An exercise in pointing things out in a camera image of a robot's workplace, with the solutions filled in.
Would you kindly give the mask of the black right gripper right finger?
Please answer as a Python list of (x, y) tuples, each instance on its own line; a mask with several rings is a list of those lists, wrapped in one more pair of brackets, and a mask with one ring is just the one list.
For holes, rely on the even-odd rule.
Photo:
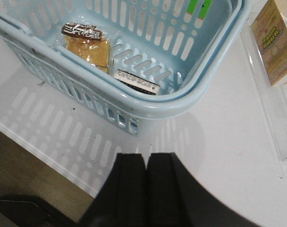
[(254, 227), (206, 190), (175, 153), (153, 153), (147, 166), (150, 227)]

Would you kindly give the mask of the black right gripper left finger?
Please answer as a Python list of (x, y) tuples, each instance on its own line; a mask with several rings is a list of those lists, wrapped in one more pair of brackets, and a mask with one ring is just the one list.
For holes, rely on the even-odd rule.
[(145, 227), (146, 208), (142, 155), (118, 153), (108, 178), (77, 226)]

